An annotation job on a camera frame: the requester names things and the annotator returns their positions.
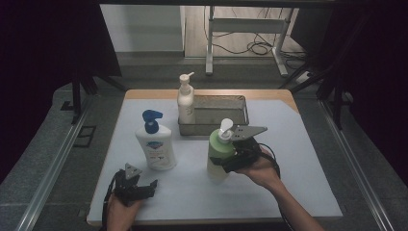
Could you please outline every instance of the metal rail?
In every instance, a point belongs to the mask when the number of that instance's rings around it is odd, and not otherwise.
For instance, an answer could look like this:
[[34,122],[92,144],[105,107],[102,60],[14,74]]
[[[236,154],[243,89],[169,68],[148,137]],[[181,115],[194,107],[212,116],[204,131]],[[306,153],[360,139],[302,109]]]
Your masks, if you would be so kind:
[[371,209],[372,215],[374,216],[375,221],[378,224],[378,227],[382,231],[394,231],[393,226],[388,218],[387,212],[384,209],[378,195],[375,193],[372,188],[369,180],[366,177],[366,174],[363,172],[357,158],[354,155],[353,150],[346,137],[344,136],[343,131],[339,130],[335,122],[332,119],[331,110],[327,105],[327,102],[320,101],[320,106],[323,108],[324,115],[327,119],[327,123],[330,125],[330,128],[335,135],[337,142],[340,145],[342,152],[344,153],[345,159],[349,165],[349,168],[354,175],[354,178],[360,188],[363,197],[366,199],[369,208]]
[[45,202],[49,194],[51,193],[61,170],[63,169],[66,157],[68,156],[69,151],[71,150],[71,147],[81,130],[81,126],[87,117],[92,102],[92,96],[88,96],[85,98],[81,116],[79,117],[76,124],[71,125],[68,135],[65,137],[65,140],[60,147],[57,156],[54,158],[50,167],[47,169],[44,177],[39,183],[37,190],[30,201],[30,204],[24,212],[24,215],[21,217],[21,220],[15,230],[33,230],[34,225],[38,220],[39,214],[41,213],[41,210],[44,207]]

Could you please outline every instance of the black curtain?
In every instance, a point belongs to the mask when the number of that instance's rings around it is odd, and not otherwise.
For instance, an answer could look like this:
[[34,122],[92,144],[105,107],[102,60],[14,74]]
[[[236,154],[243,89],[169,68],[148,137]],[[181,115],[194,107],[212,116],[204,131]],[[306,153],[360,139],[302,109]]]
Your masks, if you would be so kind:
[[98,4],[0,3],[1,181],[75,70],[121,75]]
[[378,6],[344,68],[350,110],[408,185],[408,7]]

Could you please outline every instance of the white wall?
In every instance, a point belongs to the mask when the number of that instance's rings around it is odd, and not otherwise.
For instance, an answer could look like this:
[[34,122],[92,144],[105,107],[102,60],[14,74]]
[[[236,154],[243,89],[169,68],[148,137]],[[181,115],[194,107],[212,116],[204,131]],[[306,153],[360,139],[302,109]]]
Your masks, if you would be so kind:
[[183,6],[101,5],[116,52],[183,51]]

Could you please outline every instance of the metal frame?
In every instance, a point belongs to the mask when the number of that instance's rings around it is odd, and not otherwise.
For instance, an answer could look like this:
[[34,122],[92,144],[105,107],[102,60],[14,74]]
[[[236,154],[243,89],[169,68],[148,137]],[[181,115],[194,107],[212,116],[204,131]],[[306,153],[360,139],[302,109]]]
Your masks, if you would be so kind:
[[205,63],[205,73],[207,75],[213,74],[213,32],[236,32],[280,34],[276,46],[272,48],[272,53],[280,74],[283,77],[288,76],[288,70],[282,62],[280,52],[291,24],[293,8],[291,8],[285,19],[214,18],[214,8],[214,6],[210,7],[210,16],[208,18],[208,43]]
[[41,213],[42,208],[44,207],[45,202],[49,194],[51,193],[61,170],[63,169],[69,151],[71,150],[71,147],[80,132],[82,124],[84,123],[88,115],[89,108],[93,102],[92,96],[87,97],[84,101],[85,103],[83,112],[78,117],[77,123],[71,125],[68,135],[65,137],[60,150],[58,151],[56,157],[52,161],[50,167],[47,169],[44,177],[39,183],[37,190],[30,201],[30,204],[24,212],[24,215],[21,217],[21,220],[15,230],[33,230],[39,214]]
[[369,208],[371,209],[372,216],[377,222],[378,227],[380,228],[381,231],[394,230],[384,206],[382,205],[380,199],[378,198],[378,195],[375,193],[369,180],[367,179],[367,176],[364,173],[363,169],[361,168],[357,158],[355,157],[353,150],[348,144],[348,141],[344,136],[343,131],[340,130],[337,127],[336,123],[333,121],[333,119],[331,119],[332,113],[330,110],[330,106],[327,104],[326,101],[321,100],[319,101],[319,104],[323,109],[327,123],[330,125],[330,128],[336,138],[337,143],[340,146],[340,149],[344,153],[344,157],[346,162],[348,163],[349,169],[353,174],[354,179],[356,180],[363,197],[366,199]]

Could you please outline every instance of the soap dispenser bottle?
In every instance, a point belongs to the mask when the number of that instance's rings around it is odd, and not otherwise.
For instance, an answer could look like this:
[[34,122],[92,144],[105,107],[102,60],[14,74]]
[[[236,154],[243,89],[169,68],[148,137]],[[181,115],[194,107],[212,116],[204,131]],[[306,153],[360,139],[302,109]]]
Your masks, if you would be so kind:
[[156,118],[163,114],[146,110],[142,114],[144,127],[136,131],[136,137],[146,156],[147,165],[156,170],[167,170],[177,165],[171,143],[171,130],[158,124]]
[[177,105],[179,111],[179,123],[180,124],[192,124],[195,123],[194,114],[194,88],[189,84],[190,77],[194,72],[190,74],[180,75],[180,89],[177,94]]
[[225,179],[228,173],[222,166],[218,166],[217,162],[235,154],[234,145],[231,143],[231,137],[234,134],[231,131],[233,125],[231,119],[223,119],[220,128],[216,129],[209,138],[207,171],[210,176],[218,180]]

